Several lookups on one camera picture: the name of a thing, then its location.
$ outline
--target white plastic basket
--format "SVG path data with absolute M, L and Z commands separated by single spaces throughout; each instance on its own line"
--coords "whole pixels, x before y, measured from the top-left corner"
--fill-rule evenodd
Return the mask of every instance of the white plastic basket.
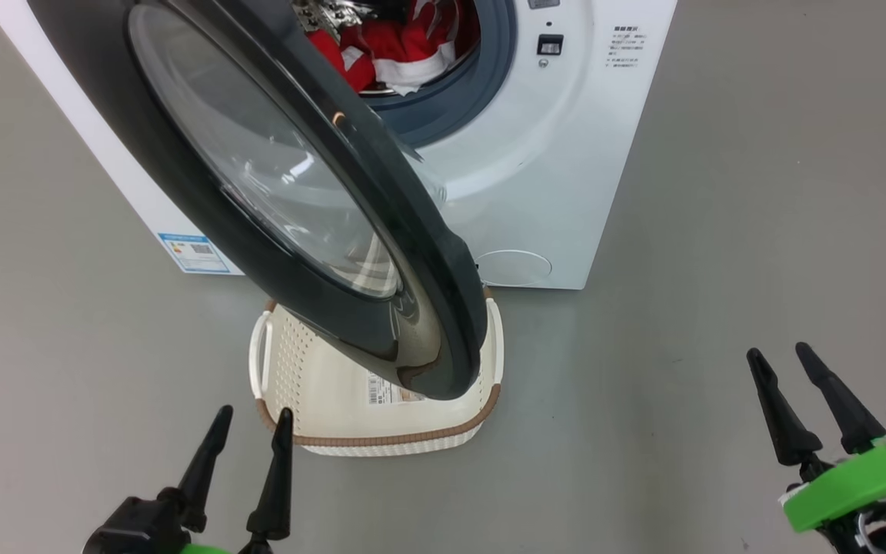
M 327 456 L 401 456 L 470 441 L 495 409 L 504 372 L 501 313 L 488 298 L 481 374 L 460 399 L 414 399 L 349 360 L 274 302 L 252 331 L 248 369 L 261 420 L 295 414 L 293 441 Z

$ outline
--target washing machine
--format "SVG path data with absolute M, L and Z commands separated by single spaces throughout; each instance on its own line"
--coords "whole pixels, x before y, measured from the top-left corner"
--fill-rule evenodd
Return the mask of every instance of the washing machine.
M 456 399 L 482 283 L 585 286 L 675 7 L 465 1 L 477 42 L 407 95 L 352 91 L 302 0 L 0 0 L 0 26 L 182 270 Z

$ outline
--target laundry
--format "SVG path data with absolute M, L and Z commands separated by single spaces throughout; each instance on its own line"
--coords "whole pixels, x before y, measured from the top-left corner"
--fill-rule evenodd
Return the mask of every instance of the laundry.
M 460 0 L 411 0 L 404 22 L 369 18 L 340 33 L 340 43 L 323 29 L 308 36 L 356 92 L 380 83 L 407 95 L 453 67 L 481 31 Z

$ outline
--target basket label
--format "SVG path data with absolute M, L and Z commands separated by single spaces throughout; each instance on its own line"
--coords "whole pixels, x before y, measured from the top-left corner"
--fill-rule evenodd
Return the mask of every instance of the basket label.
M 386 404 L 404 404 L 407 402 L 421 402 L 426 397 L 418 392 L 403 389 L 401 386 L 392 385 L 383 378 L 372 372 L 368 372 L 368 405 L 384 406 Z

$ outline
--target door glass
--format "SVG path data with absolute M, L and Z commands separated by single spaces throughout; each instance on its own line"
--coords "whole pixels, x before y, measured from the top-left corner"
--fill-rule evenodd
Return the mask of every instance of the door glass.
M 398 270 L 365 214 L 249 74 L 173 11 L 138 5 L 128 25 L 155 94 L 222 191 L 331 279 L 394 295 Z

